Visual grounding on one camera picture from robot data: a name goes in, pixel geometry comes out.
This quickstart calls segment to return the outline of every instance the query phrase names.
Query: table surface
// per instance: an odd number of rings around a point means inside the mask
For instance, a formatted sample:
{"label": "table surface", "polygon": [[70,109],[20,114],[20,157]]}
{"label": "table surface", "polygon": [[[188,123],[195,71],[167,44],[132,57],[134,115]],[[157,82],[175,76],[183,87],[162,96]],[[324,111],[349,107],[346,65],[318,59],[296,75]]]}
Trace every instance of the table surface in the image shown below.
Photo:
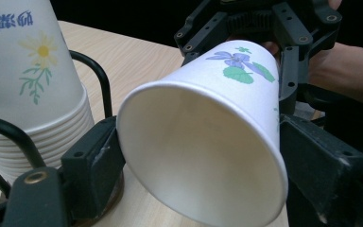
{"label": "table surface", "polygon": [[[64,40],[71,50],[97,61],[110,80],[113,115],[133,88],[160,79],[182,65],[179,49],[131,37],[60,21]],[[104,118],[100,85],[95,73],[74,61],[80,80],[88,90],[95,123]],[[152,197],[124,167],[122,200],[95,226],[177,227],[205,226],[169,209]],[[286,210],[268,227],[287,227]]]}

